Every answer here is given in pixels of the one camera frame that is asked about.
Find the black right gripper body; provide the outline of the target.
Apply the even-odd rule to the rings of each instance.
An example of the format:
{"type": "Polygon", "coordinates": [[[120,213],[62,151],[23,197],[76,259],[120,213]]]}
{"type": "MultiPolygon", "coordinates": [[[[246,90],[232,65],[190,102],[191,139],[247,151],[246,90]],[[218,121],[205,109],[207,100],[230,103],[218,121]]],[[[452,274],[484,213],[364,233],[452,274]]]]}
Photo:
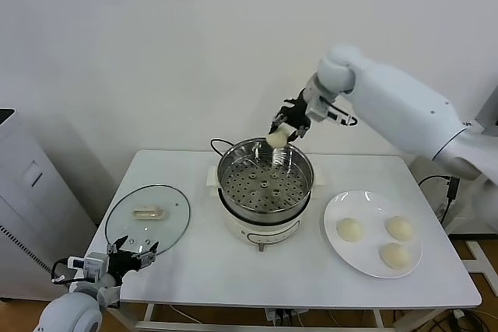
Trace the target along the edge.
{"type": "Polygon", "coordinates": [[[300,130],[308,130],[310,128],[310,118],[306,115],[307,102],[303,98],[303,94],[299,93],[297,98],[284,100],[288,106],[282,107],[284,122],[289,126],[300,130]]]}

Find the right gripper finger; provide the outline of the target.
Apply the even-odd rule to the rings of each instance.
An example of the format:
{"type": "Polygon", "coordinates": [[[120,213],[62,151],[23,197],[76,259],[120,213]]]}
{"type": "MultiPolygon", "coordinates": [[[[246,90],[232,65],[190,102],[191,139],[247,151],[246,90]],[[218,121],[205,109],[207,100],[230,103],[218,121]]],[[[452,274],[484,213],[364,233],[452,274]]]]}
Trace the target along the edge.
{"type": "Polygon", "coordinates": [[[270,129],[269,129],[270,133],[274,133],[275,131],[277,131],[277,129],[279,128],[279,126],[281,124],[284,124],[287,122],[288,116],[289,116],[289,110],[290,110],[290,108],[287,106],[282,106],[279,109],[279,112],[275,115],[275,117],[272,120],[272,124],[271,124],[270,129]]]}
{"type": "Polygon", "coordinates": [[[310,129],[309,124],[301,124],[299,126],[290,125],[290,130],[292,131],[288,136],[289,141],[296,141],[298,138],[303,138],[305,134],[310,129]]]}

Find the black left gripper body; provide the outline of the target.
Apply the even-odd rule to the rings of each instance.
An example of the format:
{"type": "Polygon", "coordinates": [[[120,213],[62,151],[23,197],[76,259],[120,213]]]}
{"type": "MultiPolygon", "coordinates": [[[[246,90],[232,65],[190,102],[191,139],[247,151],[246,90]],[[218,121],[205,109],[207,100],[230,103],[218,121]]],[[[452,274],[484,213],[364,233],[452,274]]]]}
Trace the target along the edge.
{"type": "Polygon", "coordinates": [[[114,278],[122,278],[129,271],[139,271],[142,262],[137,253],[119,250],[109,256],[108,273],[114,278]]]}

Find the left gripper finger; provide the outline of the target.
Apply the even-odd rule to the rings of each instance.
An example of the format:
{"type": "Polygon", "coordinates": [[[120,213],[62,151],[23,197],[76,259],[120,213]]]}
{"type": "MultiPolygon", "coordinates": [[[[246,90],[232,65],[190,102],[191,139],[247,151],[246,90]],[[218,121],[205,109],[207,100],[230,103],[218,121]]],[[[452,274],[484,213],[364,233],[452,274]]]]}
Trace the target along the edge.
{"type": "Polygon", "coordinates": [[[126,243],[128,239],[128,235],[122,236],[119,239],[116,239],[113,243],[107,244],[107,255],[110,257],[111,255],[115,255],[121,249],[121,247],[126,243]]]}
{"type": "Polygon", "coordinates": [[[156,259],[157,248],[160,242],[155,242],[146,252],[136,256],[141,266],[149,266],[156,259]]]}

